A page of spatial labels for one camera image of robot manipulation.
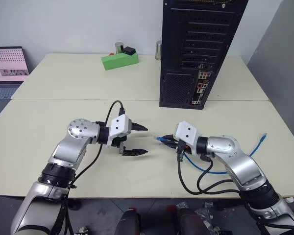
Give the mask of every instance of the white table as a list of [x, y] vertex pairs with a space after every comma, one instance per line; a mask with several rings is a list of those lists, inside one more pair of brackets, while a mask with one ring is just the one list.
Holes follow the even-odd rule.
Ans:
[[[159, 100], [160, 61], [105, 71], [104, 55], [48, 54], [12, 99]], [[268, 100], [239, 56], [226, 57], [208, 100]]]
[[[0, 114], [0, 195], [24, 196], [37, 180], [49, 156], [75, 118], [103, 121], [112, 101], [106, 100], [11, 100]], [[172, 134], [186, 120], [203, 136], [232, 135], [243, 151], [250, 153], [264, 132], [268, 137], [254, 155], [277, 192], [294, 196], [294, 137], [268, 101], [207, 101], [205, 109], [160, 108], [158, 101], [124, 101], [128, 116], [149, 128], [134, 132], [125, 143], [128, 149], [149, 150], [137, 157], [121, 156], [116, 148], [103, 148], [98, 162], [78, 181], [71, 197], [193, 197], [181, 186], [175, 151], [154, 140]], [[116, 117], [118, 108], [111, 117]], [[96, 155], [98, 145], [89, 145], [79, 168]], [[203, 168], [207, 164], [194, 160]], [[215, 161], [213, 170], [224, 167]], [[182, 175], [195, 189], [200, 172], [186, 160]], [[202, 186], [229, 178], [205, 176]], [[235, 188], [224, 184], [218, 189]], [[217, 197], [237, 197], [226, 193]]]

